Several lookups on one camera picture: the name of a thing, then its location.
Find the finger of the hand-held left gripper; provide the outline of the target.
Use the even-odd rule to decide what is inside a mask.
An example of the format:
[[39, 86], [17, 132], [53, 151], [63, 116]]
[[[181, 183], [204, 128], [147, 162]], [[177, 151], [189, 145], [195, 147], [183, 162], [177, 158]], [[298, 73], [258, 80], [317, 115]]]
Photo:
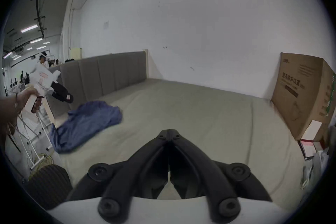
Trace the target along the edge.
[[73, 103], [74, 97], [68, 90], [60, 83], [52, 82], [52, 96], [61, 102]]

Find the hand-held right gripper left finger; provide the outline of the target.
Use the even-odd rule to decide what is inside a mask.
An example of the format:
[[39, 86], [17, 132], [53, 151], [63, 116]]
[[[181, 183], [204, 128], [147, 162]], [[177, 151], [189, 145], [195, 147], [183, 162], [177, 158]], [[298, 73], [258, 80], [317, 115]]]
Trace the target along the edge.
[[106, 221], [125, 221], [133, 196], [157, 199], [168, 182], [169, 130], [137, 150], [128, 160], [92, 165], [66, 201], [100, 197], [98, 213]]

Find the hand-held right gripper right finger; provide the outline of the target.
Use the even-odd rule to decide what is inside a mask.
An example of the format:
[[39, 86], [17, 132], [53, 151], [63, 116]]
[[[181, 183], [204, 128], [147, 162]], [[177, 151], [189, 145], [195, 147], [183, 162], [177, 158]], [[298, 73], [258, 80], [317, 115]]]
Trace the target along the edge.
[[214, 161], [175, 129], [170, 129], [170, 181], [182, 199], [205, 196], [213, 221], [237, 218], [239, 197], [272, 201], [247, 165]]

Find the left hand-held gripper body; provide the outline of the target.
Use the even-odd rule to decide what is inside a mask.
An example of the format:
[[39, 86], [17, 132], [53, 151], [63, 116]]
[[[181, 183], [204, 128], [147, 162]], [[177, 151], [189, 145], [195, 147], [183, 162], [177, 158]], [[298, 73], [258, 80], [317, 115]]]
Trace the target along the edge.
[[38, 97], [44, 98], [47, 94], [56, 93], [57, 79], [61, 75], [59, 70], [53, 73], [48, 70], [43, 64], [37, 63], [33, 71], [29, 74], [30, 82], [33, 88], [36, 89], [37, 94], [31, 95], [24, 109], [28, 113], [34, 113], [33, 107]]

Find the person's left hand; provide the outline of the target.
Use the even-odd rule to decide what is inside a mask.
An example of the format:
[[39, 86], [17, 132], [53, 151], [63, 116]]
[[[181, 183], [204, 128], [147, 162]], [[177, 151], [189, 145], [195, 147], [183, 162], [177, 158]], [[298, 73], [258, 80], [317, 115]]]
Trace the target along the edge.
[[39, 96], [38, 91], [33, 86], [30, 86], [16, 95], [16, 115], [19, 115], [19, 113], [22, 112], [23, 108], [27, 104], [28, 99], [31, 96], [35, 101], [32, 106], [31, 112], [36, 113], [40, 109], [40, 106], [42, 104], [42, 98], [41, 96]]

